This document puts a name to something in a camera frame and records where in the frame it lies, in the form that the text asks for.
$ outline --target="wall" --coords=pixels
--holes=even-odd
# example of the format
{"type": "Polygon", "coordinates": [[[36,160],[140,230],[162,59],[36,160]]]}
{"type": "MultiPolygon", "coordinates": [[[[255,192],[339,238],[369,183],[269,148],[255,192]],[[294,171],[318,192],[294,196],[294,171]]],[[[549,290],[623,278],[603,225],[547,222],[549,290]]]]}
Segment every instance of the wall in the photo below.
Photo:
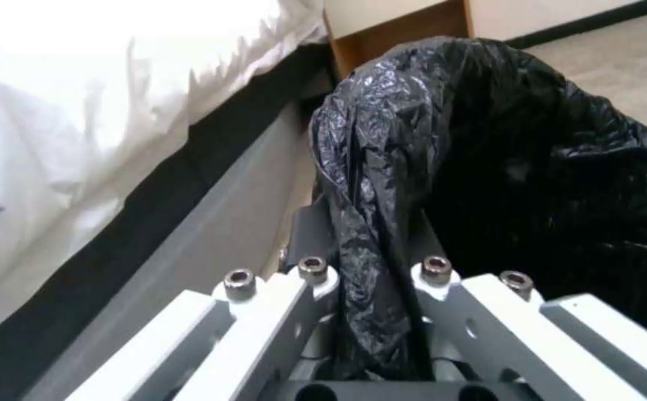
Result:
{"type": "Polygon", "coordinates": [[[507,40],[637,0],[466,0],[474,36],[507,40]]]}
{"type": "Polygon", "coordinates": [[[328,26],[333,38],[342,38],[351,33],[366,30],[366,28],[379,23],[384,23],[445,1],[325,0],[325,12],[328,16],[328,26]]]}

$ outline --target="gray metal panel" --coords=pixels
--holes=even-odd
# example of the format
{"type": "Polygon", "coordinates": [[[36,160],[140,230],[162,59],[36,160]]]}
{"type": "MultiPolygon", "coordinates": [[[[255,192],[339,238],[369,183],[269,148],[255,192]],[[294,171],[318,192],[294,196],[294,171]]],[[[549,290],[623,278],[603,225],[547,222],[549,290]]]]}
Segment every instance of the gray metal panel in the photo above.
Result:
{"type": "Polygon", "coordinates": [[[259,272],[288,200],[302,132],[298,109],[290,104],[25,399],[66,398],[182,290],[208,294],[233,268],[259,272]]]}

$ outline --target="beige carpet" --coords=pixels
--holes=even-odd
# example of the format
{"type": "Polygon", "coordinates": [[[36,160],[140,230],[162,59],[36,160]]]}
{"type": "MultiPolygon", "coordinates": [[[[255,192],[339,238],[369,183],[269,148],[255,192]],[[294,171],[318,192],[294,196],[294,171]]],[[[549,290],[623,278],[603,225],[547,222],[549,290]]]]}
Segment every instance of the beige carpet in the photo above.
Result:
{"type": "Polygon", "coordinates": [[[527,51],[647,125],[647,16],[527,51]]]}

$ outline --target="mounting hole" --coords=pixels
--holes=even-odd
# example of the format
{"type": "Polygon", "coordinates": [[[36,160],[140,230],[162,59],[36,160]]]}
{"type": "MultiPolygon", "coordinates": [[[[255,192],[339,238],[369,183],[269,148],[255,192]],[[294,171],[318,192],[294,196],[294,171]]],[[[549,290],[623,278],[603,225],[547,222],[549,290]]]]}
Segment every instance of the mounting hole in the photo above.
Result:
{"type": "Polygon", "coordinates": [[[464,326],[466,327],[466,334],[471,338],[476,338],[478,332],[476,330],[476,323],[472,319],[467,319],[464,321],[464,326]]]}
{"type": "Polygon", "coordinates": [[[322,262],[319,257],[306,257],[306,259],[303,259],[303,264],[307,267],[319,267],[322,262]]]}
{"type": "Polygon", "coordinates": [[[459,391],[459,401],[497,401],[497,396],[482,386],[466,386],[459,391]]]}
{"type": "Polygon", "coordinates": [[[338,397],[329,386],[316,383],[298,390],[295,401],[338,401],[338,397]]]}
{"type": "Polygon", "coordinates": [[[249,278],[249,273],[246,271],[234,271],[229,275],[232,282],[245,282],[249,278]]]}

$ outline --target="plastic bag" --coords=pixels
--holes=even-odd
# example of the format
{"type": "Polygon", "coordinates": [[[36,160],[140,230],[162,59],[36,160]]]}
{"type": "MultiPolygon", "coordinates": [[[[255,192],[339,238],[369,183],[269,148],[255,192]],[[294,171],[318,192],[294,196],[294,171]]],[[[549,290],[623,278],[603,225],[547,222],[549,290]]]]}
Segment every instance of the plastic bag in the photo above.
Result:
{"type": "Polygon", "coordinates": [[[496,41],[397,46],[315,113],[343,288],[339,378],[430,375],[409,279],[425,208],[464,276],[524,271],[647,327],[647,127],[496,41]]]}

